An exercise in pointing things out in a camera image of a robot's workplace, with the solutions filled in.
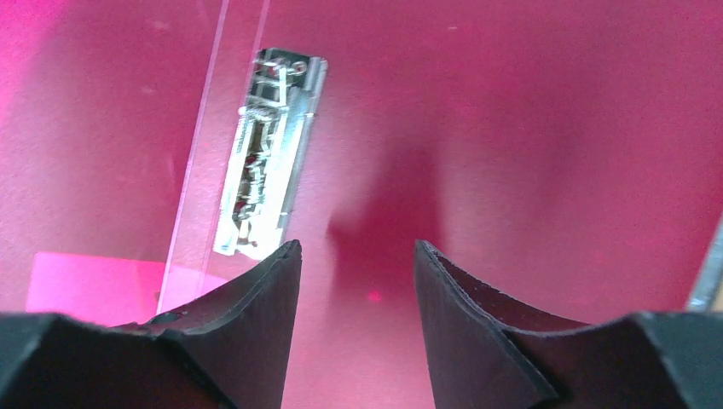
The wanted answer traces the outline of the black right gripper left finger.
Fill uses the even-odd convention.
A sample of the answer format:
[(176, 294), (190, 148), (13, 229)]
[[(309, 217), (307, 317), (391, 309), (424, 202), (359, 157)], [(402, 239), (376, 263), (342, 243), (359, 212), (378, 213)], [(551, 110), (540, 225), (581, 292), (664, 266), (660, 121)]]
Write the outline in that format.
[(64, 314), (1, 316), (4, 408), (278, 408), (302, 247), (150, 321), (114, 327)]

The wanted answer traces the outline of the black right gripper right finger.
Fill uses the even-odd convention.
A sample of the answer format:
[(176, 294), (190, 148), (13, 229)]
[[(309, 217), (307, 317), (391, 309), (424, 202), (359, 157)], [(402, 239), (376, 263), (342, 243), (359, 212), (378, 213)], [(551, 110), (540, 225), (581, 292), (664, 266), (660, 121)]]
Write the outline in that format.
[(638, 312), (592, 325), (534, 308), (414, 252), (438, 408), (719, 408), (722, 316)]

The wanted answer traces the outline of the red clip file folder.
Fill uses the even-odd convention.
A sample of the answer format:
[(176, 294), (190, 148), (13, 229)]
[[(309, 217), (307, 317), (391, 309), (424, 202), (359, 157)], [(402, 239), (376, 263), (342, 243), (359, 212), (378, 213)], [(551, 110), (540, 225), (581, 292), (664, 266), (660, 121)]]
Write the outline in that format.
[[(424, 239), (598, 323), (680, 310), (722, 213), (719, 1), (244, 1), (245, 46), (328, 60), (288, 235), (286, 408), (431, 408)], [(1, 307), (155, 313), (219, 1), (1, 4)]]

